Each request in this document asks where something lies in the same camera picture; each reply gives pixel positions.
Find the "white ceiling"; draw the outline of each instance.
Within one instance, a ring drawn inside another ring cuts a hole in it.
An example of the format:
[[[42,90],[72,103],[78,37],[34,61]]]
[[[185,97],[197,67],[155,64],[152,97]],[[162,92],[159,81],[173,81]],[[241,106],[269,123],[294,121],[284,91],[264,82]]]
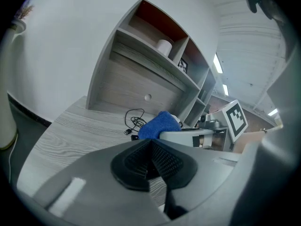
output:
[[[223,74],[214,95],[232,100],[267,121],[275,109],[266,91],[284,70],[285,41],[277,23],[257,6],[252,13],[246,0],[210,0],[221,16],[217,56]],[[229,97],[225,97],[226,84]]]

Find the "wooden shelving unit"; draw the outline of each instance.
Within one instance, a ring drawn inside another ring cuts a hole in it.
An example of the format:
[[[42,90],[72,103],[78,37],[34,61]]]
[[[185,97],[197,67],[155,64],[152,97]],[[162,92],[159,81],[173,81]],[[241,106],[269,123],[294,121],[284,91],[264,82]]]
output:
[[[169,56],[155,47],[172,44]],[[188,63],[187,73],[178,64]],[[157,115],[166,110],[193,127],[205,109],[215,79],[201,51],[177,22],[147,0],[139,0],[109,36],[95,66],[87,109],[101,102]],[[201,99],[201,91],[207,95]]]

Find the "small picture frame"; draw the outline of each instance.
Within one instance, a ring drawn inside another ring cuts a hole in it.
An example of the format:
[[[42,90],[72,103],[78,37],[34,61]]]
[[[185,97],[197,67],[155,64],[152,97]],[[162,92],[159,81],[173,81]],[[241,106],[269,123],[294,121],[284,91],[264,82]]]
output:
[[[186,61],[184,59],[182,59],[182,58],[180,59],[178,67],[180,67],[180,69],[183,70],[184,73],[187,73],[188,64],[186,63]]]

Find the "wooden table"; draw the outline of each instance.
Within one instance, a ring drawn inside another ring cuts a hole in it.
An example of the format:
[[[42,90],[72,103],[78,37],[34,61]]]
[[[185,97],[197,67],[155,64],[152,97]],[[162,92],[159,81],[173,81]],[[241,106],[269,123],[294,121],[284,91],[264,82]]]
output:
[[[81,156],[110,146],[131,141],[123,132],[127,129],[124,117],[128,108],[102,102],[100,111],[85,109],[86,97],[82,97],[63,112],[45,131],[28,155],[20,172],[17,189],[30,197],[53,175]],[[140,111],[127,115],[140,116]],[[148,122],[154,115],[145,113]],[[161,206],[165,203],[166,184],[161,178],[150,181],[150,194]]]

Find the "blue towel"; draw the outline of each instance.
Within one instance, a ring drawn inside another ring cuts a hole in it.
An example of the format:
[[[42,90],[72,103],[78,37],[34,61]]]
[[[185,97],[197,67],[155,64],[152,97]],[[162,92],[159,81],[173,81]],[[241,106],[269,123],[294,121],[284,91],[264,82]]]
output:
[[[158,116],[142,126],[138,137],[139,139],[157,139],[163,131],[181,131],[179,123],[167,111],[161,111]]]

